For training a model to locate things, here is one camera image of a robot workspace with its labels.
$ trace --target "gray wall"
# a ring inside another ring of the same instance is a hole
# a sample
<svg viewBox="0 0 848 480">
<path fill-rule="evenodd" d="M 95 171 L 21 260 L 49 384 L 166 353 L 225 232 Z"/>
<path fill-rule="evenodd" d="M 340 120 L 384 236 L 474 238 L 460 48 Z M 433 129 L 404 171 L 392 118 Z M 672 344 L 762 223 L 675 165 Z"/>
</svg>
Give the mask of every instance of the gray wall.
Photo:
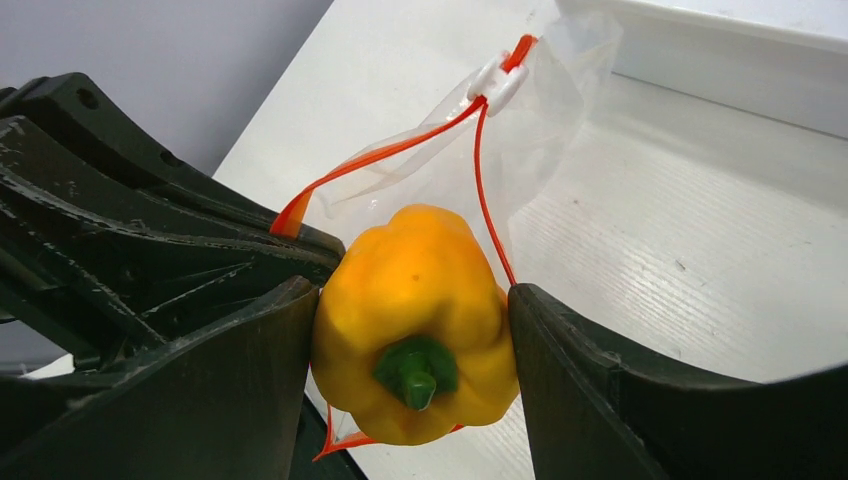
<svg viewBox="0 0 848 480">
<path fill-rule="evenodd" d="M 211 174 L 332 0 L 0 0 L 0 86 L 88 74 L 141 128 Z M 0 325 L 0 370 L 61 353 Z"/>
</svg>

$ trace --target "white plastic clip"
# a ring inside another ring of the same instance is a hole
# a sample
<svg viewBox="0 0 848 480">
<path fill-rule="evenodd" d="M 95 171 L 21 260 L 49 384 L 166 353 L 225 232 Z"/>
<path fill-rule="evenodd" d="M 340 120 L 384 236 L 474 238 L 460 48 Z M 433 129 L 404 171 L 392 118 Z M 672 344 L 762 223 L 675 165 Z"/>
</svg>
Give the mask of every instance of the white plastic clip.
<svg viewBox="0 0 848 480">
<path fill-rule="evenodd" d="M 524 83 L 530 71 L 523 64 L 513 68 L 509 73 L 501 68 L 501 64 L 509 58 L 510 52 L 504 50 L 500 55 L 489 60 L 489 63 L 480 70 L 477 78 L 468 87 L 467 98 L 474 101 L 482 95 L 489 104 L 488 117 L 494 117 L 501 109 L 512 100 L 515 92 Z"/>
</svg>

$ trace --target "clear plastic bag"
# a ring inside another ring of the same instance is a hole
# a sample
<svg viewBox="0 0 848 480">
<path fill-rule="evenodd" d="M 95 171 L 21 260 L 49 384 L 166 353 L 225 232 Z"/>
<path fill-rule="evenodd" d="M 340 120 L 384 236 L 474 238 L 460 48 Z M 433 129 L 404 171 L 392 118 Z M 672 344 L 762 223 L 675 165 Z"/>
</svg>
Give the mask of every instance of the clear plastic bag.
<svg viewBox="0 0 848 480">
<path fill-rule="evenodd" d="M 523 59 L 529 74 L 517 93 L 486 119 L 480 173 L 491 226 L 498 232 L 507 264 L 508 219 L 533 200 L 566 158 L 570 141 L 610 75 L 620 38 L 620 27 L 607 13 L 586 10 L 560 18 Z M 466 95 L 478 73 L 460 82 L 417 128 L 366 147 L 336 169 L 343 175 L 314 190 L 307 188 L 281 214 L 272 232 L 294 235 L 302 221 L 347 246 L 366 229 L 386 224 L 406 205 L 435 205 L 468 222 L 498 283 L 508 287 L 475 186 L 474 126 L 480 110 L 469 114 L 472 101 Z M 421 135 L 432 138 L 395 153 Z M 393 155 L 343 172 L 375 152 Z M 370 443 L 349 415 L 328 410 L 311 375 L 306 390 L 317 408 L 332 415 L 332 432 L 322 454 Z"/>
</svg>

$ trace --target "pepper stem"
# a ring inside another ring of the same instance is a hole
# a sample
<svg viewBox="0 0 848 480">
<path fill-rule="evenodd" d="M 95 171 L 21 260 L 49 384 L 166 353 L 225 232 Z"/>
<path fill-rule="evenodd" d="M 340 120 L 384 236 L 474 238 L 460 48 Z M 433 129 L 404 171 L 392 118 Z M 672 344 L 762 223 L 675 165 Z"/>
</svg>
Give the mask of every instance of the pepper stem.
<svg viewBox="0 0 848 480">
<path fill-rule="evenodd" d="M 453 354 L 429 337 L 409 337 L 387 348 L 377 362 L 374 378 L 419 412 L 430 406 L 433 397 L 455 392 L 458 386 Z"/>
</svg>

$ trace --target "white table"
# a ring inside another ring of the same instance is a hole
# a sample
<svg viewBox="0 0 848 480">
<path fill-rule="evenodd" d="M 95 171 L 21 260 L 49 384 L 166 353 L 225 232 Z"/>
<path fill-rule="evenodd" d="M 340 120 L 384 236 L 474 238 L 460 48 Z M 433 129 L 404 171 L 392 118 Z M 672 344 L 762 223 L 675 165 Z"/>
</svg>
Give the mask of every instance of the white table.
<svg viewBox="0 0 848 480">
<path fill-rule="evenodd" d="M 272 209 L 557 16 L 552 0 L 336 0 L 215 179 Z M 848 141 L 614 77 L 512 219 L 525 281 L 664 354 L 752 380 L 846 360 Z M 520 404 L 369 478 L 530 479 Z"/>
</svg>

